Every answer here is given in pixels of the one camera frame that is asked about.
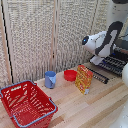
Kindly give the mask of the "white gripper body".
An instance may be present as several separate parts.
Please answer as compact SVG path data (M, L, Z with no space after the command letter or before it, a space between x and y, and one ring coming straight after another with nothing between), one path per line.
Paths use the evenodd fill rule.
M128 104L123 107L118 119L109 128L128 128Z

